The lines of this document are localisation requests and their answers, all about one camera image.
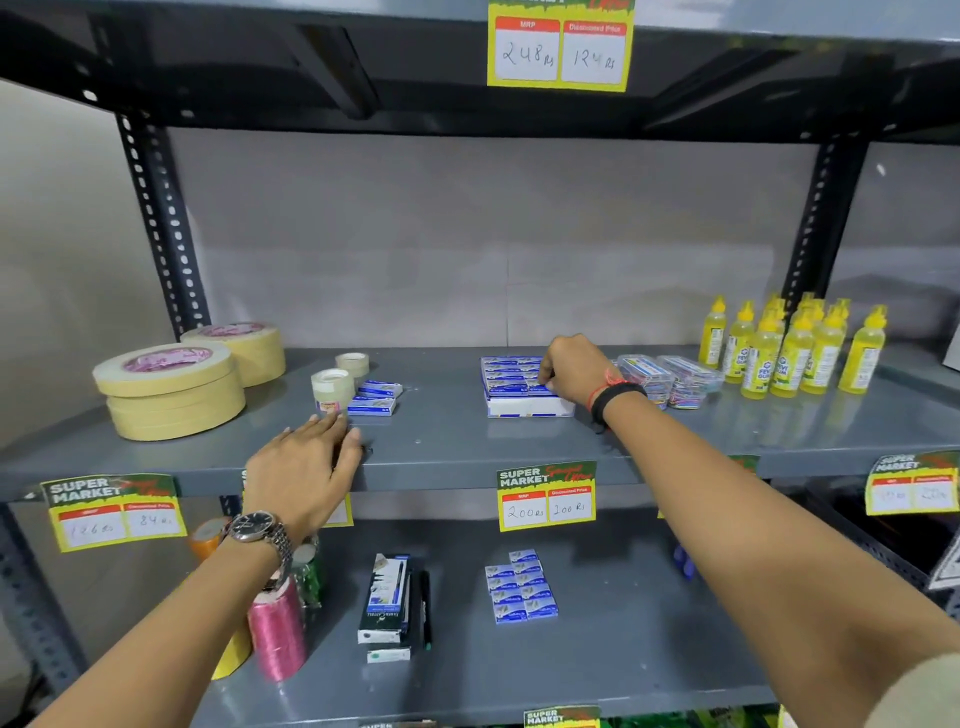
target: metal shelf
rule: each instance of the metal shelf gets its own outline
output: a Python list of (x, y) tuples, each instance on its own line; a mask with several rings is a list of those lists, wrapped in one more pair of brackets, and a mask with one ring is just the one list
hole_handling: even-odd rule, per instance
[[(673, 566), (653, 509), (504, 534), (496, 522), (359, 522), (322, 539), (328, 598), (306, 665), (278, 686), (251, 659), (210, 685), (195, 726), (489, 725), (571, 703), (623, 716), (775, 699), (708, 586)], [(525, 547), (537, 550), (560, 616), (496, 625), (483, 566)], [(433, 649), (420, 649), (414, 625), (410, 663), (368, 666), (356, 643), (377, 551), (409, 552), (430, 571)]]
[[(690, 347), (643, 347), (648, 353)], [(606, 347), (607, 354), (636, 348)], [(385, 349), (370, 351), (372, 376), (406, 391), (391, 418), (356, 418), (369, 451), (354, 490), (494, 487), (501, 468), (596, 460), (601, 485), (640, 482), (610, 433), (597, 435), (586, 412), (574, 418), (486, 416), (478, 359), (533, 349)], [(96, 473), (175, 475), (184, 496), (240, 491), (247, 459), (285, 426), (313, 411), (310, 375), (332, 365), (334, 350), (290, 350), (289, 371), (248, 390), (238, 418), (208, 432), (163, 443), (133, 443), (99, 408), (0, 450), (0, 499), (23, 498), (42, 480)], [(863, 397), (832, 390), (823, 397), (743, 399), (727, 385), (703, 408), (670, 411), (727, 454), (761, 456), (760, 477), (865, 475), (878, 457), (901, 451), (960, 448), (960, 409), (878, 376)]]

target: wristwatch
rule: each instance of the wristwatch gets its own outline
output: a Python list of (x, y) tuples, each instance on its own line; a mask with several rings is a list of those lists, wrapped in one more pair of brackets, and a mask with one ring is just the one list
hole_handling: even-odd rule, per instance
[(274, 514), (268, 511), (252, 511), (237, 516), (230, 524), (228, 533), (244, 544), (253, 541), (268, 541), (273, 544), (280, 556), (280, 568), (276, 578), (272, 578), (272, 583), (268, 583), (268, 589), (275, 589), (287, 580), (294, 560), (294, 550), (290, 537), (287, 536), (287, 529)]

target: marker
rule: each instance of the marker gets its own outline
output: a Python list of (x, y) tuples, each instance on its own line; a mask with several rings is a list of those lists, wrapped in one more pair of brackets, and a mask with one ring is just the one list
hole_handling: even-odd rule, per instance
[(429, 651), (433, 646), (433, 629), (430, 626), (430, 573), (420, 570), (420, 635), (423, 637), (423, 649)]

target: pink thread spool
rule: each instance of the pink thread spool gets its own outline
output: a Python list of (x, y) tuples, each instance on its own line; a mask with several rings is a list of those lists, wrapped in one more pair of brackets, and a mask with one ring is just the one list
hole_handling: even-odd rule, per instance
[(275, 683), (286, 680), (306, 662), (306, 640), (297, 589), (288, 576), (275, 592), (261, 592), (247, 617), (253, 652), (260, 669)]

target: red thread bracelet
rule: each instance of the red thread bracelet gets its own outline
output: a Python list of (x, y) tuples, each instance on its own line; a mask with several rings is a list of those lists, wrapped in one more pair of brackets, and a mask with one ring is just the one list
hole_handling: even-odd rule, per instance
[(607, 389), (607, 387), (612, 387), (615, 384), (627, 383), (627, 380), (624, 379), (622, 376), (614, 376), (613, 374), (611, 374), (609, 369), (604, 373), (604, 379), (605, 379), (605, 382), (601, 384), (599, 387), (597, 387), (596, 389), (594, 389), (592, 392), (590, 392), (590, 396), (587, 397), (588, 410), (593, 409), (593, 401), (596, 399), (597, 395), (599, 395), (601, 392)]

